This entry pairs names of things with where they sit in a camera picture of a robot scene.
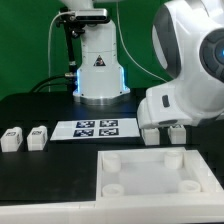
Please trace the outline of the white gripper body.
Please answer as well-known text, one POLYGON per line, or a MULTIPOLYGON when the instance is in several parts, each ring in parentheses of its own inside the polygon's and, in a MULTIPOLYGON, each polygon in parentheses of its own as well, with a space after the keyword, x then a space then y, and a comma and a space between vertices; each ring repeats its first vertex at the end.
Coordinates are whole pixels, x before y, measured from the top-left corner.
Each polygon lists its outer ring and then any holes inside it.
POLYGON ((177 104, 174 85, 148 88, 137 109, 137 121, 140 129, 196 124, 177 104))

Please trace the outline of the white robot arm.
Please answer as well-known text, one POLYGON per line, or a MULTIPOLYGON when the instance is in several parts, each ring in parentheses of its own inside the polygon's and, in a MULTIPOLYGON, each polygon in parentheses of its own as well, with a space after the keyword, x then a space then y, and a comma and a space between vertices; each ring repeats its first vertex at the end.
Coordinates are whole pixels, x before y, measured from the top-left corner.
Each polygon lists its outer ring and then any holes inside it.
MULTIPOLYGON (((96 2, 60 0, 70 35, 81 38, 82 64, 74 99, 112 104, 130 93, 117 60, 116 27, 96 2)), ((152 26, 157 59, 172 80, 146 91, 137 110, 141 129, 198 126, 224 113, 224 0, 170 0, 152 26)))

